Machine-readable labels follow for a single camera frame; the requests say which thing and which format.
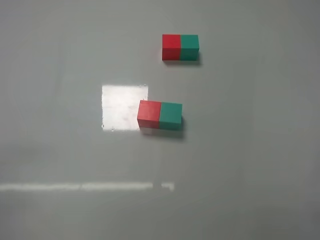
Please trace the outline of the red template cube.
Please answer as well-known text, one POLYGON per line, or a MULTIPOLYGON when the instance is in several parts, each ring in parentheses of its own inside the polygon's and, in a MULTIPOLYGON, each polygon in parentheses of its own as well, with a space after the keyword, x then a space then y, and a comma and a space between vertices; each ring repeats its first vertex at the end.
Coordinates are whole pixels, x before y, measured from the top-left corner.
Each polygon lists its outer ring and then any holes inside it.
POLYGON ((181 54, 181 35, 163 34, 162 35, 162 60, 178 61, 181 54))

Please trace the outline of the green template cube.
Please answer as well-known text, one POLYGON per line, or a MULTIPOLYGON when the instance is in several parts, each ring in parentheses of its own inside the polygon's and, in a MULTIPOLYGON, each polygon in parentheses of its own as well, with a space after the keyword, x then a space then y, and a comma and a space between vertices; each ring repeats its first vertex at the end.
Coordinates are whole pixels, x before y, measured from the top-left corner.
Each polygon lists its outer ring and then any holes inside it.
POLYGON ((199 55, 199 37, 196 34, 180 35, 180 60, 196 61, 199 55))

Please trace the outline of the green foam cube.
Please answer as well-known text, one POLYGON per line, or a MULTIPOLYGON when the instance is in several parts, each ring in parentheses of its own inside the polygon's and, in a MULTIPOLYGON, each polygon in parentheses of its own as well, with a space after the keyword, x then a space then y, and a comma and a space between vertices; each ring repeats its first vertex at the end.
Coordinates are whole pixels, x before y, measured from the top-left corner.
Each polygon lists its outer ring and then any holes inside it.
POLYGON ((162 102, 159 116, 159 128, 161 130, 180 130, 182 128, 181 103, 162 102))

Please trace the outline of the red foam cube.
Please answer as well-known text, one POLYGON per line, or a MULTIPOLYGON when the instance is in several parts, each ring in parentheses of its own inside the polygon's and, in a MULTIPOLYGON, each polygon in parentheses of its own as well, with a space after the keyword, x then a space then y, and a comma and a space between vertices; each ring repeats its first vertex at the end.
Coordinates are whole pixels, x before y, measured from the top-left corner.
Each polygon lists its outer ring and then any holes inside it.
POLYGON ((162 103, 159 101, 140 100, 137 122, 140 128, 159 128, 162 103))

